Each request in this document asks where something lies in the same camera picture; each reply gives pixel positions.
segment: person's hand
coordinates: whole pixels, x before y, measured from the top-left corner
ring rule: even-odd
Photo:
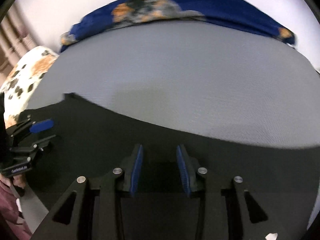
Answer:
[[[0,174],[0,181],[2,183],[4,183],[5,185],[7,185],[8,187],[10,187],[10,185],[11,185],[10,179],[4,177],[1,174]],[[25,186],[26,186],[26,177],[24,176],[24,174],[13,176],[13,185],[21,187],[21,188],[25,188]]]

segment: ridged blue pad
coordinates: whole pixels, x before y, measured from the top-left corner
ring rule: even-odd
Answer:
[[[141,172],[142,162],[143,162],[143,147],[142,145],[140,145],[137,158],[134,162],[134,166],[131,174],[131,185],[129,190],[131,196],[134,196],[134,193],[138,189],[138,181],[139,181],[139,176]]]
[[[29,131],[31,133],[39,133],[41,131],[45,131],[52,128],[53,125],[54,125],[54,122],[51,119],[47,119],[42,122],[36,122],[30,127]]]
[[[190,196],[191,188],[190,188],[189,174],[187,171],[186,163],[184,161],[180,146],[177,147],[177,162],[178,162],[178,167],[180,171],[183,190],[187,194],[187,196]]]

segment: white wall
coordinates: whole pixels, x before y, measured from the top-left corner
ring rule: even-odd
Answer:
[[[114,0],[17,0],[36,40],[55,51],[83,16]],[[320,25],[304,0],[246,0],[297,35],[297,50],[320,69]]]

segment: blue cloth with orange pattern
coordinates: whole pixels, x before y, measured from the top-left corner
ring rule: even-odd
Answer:
[[[199,20],[294,45],[293,32],[244,0],[117,0],[87,14],[61,36],[61,52],[101,32],[155,20]]]

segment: silver pin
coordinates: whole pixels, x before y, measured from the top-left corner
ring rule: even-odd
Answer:
[[[240,176],[235,176],[235,177],[234,177],[234,181],[235,181],[236,183],[242,183],[242,182],[243,182],[243,179],[242,179]]]
[[[201,167],[201,168],[198,169],[198,172],[200,174],[206,174],[208,172],[208,170],[206,168]]]
[[[83,182],[85,182],[85,176],[80,176],[80,177],[78,177],[78,178],[77,178],[77,182],[78,182],[78,183],[83,183]]]
[[[121,174],[122,169],[121,168],[114,168],[112,172],[113,172],[113,174]]]

